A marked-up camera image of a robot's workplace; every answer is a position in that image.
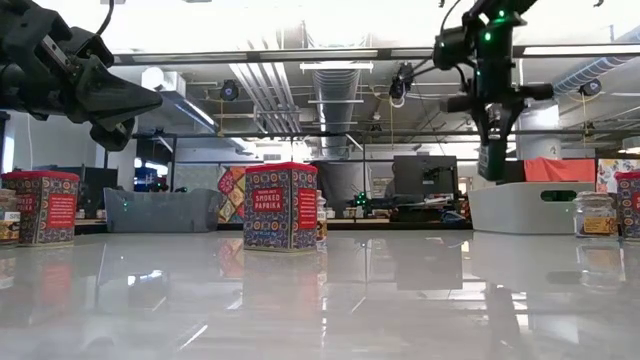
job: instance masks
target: glossy reflective surface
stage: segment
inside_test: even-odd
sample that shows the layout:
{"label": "glossy reflective surface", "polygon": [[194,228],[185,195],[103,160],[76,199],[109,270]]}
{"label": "glossy reflective surface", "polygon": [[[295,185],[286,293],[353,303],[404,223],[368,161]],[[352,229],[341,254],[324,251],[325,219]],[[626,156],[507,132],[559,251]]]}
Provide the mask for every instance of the glossy reflective surface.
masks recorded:
{"label": "glossy reflective surface", "polygon": [[94,235],[0,251],[4,359],[637,359],[640,246],[562,236]]}

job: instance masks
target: patterned tin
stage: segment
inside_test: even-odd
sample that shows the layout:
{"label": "patterned tin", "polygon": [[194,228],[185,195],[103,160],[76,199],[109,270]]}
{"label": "patterned tin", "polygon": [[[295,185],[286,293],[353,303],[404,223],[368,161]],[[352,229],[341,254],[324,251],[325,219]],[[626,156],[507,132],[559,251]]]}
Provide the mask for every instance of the patterned tin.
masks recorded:
{"label": "patterned tin", "polygon": [[316,175],[315,167],[298,163],[247,168],[245,249],[315,249]]}
{"label": "patterned tin", "polygon": [[640,172],[618,172],[618,219],[625,239],[640,240]]}
{"label": "patterned tin", "polygon": [[63,245],[73,241],[79,178],[55,171],[16,171],[2,175],[4,188],[18,197],[21,246]]}

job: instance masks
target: computer monitor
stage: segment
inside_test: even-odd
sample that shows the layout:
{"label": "computer monitor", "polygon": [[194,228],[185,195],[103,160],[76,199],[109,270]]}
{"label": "computer monitor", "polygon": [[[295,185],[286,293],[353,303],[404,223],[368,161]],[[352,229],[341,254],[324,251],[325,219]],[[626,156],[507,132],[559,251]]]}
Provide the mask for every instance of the computer monitor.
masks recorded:
{"label": "computer monitor", "polygon": [[394,183],[398,195],[455,194],[458,168],[455,156],[394,156]]}

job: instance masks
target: gray storage bin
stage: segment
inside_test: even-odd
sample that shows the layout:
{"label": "gray storage bin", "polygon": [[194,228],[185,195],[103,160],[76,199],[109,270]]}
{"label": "gray storage bin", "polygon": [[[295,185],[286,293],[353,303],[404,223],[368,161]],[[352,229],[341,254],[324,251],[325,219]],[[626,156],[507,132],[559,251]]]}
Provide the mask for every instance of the gray storage bin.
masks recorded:
{"label": "gray storage bin", "polygon": [[107,229],[115,233],[198,233],[216,230],[217,191],[136,193],[104,189]]}

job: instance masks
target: glass jar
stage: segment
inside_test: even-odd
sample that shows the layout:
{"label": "glass jar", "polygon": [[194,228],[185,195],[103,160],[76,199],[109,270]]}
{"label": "glass jar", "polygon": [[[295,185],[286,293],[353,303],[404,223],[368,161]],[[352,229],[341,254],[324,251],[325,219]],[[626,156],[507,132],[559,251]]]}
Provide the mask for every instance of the glass jar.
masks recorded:
{"label": "glass jar", "polygon": [[573,200],[577,237],[617,237],[618,224],[613,199],[606,193],[584,191]]}

